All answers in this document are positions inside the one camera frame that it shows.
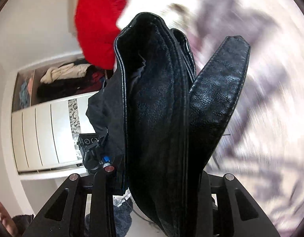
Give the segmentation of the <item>black leather jacket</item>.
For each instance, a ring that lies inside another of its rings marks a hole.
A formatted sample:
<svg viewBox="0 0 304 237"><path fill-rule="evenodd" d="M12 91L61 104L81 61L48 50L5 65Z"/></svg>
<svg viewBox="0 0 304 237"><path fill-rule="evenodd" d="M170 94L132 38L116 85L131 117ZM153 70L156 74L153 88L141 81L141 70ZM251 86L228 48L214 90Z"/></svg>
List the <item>black leather jacket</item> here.
<svg viewBox="0 0 304 237"><path fill-rule="evenodd" d="M200 73L186 36L141 12L114 41L117 69L88 100L117 166L114 193L129 190L167 236L194 236L205 165L238 102L250 45L228 36Z"/></svg>

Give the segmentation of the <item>dark clothes pile in wardrobe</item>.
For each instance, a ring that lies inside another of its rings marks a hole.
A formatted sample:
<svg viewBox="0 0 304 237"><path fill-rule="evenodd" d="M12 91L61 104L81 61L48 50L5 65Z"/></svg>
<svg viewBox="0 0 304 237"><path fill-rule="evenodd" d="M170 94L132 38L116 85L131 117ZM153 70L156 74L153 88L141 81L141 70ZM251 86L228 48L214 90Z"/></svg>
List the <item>dark clothes pile in wardrobe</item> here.
<svg viewBox="0 0 304 237"><path fill-rule="evenodd" d="M34 85L31 91L33 104L99 91L103 87L105 80L109 79L113 74L112 70L105 70L91 64L86 71L86 75L82 78L56 80L51 84L42 84L40 82L40 79L50 67L60 67L70 63L75 65L91 64L85 58L78 58L72 62L56 63L35 70Z"/></svg>

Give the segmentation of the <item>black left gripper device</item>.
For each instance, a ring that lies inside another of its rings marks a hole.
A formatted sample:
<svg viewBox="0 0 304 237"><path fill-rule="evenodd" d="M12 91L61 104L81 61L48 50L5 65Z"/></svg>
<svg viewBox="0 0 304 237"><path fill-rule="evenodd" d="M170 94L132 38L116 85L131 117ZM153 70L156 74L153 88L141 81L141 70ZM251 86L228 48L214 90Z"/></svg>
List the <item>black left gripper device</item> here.
<svg viewBox="0 0 304 237"><path fill-rule="evenodd" d="M79 134L77 144L89 174L96 174L100 169L112 165L111 156L104 151L107 138L107 129L103 134Z"/></svg>

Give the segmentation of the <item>lilac floral fleece blanket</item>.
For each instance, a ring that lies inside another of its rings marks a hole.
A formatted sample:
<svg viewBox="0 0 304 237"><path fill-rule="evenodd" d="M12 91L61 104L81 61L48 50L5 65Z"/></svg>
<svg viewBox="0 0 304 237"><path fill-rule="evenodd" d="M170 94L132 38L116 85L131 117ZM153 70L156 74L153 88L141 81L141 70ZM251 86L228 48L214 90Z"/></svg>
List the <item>lilac floral fleece blanket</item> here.
<svg viewBox="0 0 304 237"><path fill-rule="evenodd" d="M294 0L184 0L199 69L226 36L251 45L246 82L206 166L234 174L281 236L304 218L304 15Z"/></svg>

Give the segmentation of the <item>white sliding wardrobe door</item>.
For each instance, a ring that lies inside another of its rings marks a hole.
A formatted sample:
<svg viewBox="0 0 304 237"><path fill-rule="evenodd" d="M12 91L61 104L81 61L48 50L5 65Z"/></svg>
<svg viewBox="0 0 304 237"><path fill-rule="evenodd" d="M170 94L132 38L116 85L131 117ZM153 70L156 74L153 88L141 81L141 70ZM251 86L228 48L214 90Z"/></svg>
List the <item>white sliding wardrobe door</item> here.
<svg viewBox="0 0 304 237"><path fill-rule="evenodd" d="M11 114L13 155L19 173L82 163L77 140L81 133L95 131L86 116L92 95L44 102Z"/></svg>

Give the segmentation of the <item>beige garment in wardrobe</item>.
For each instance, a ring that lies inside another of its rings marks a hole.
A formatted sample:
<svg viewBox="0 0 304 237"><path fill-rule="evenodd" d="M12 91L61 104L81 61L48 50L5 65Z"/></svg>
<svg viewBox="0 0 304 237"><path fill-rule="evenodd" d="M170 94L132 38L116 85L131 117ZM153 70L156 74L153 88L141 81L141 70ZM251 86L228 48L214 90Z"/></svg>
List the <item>beige garment in wardrobe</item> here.
<svg viewBox="0 0 304 237"><path fill-rule="evenodd" d="M70 63L60 67L50 67L40 79L42 84L51 84L56 80L82 78L91 64Z"/></svg>

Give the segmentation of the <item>red pillow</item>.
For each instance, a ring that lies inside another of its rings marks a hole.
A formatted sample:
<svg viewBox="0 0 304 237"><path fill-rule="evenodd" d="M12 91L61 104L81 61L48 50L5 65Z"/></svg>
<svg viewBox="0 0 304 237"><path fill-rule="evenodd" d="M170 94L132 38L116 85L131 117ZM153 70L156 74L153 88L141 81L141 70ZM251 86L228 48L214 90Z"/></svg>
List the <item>red pillow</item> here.
<svg viewBox="0 0 304 237"><path fill-rule="evenodd" d="M104 70L115 63L113 44L119 35L116 21L127 0L78 0L75 26L85 59Z"/></svg>

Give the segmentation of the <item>white knitted garment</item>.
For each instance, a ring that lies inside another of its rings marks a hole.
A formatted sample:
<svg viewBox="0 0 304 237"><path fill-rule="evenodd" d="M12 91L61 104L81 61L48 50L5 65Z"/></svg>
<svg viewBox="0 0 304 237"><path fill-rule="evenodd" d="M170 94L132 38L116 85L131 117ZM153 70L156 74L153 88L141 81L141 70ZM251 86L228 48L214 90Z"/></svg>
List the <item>white knitted garment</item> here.
<svg viewBox="0 0 304 237"><path fill-rule="evenodd" d="M141 12L150 12L163 18L168 28L187 32L189 12L184 0L127 0L116 25L124 29Z"/></svg>

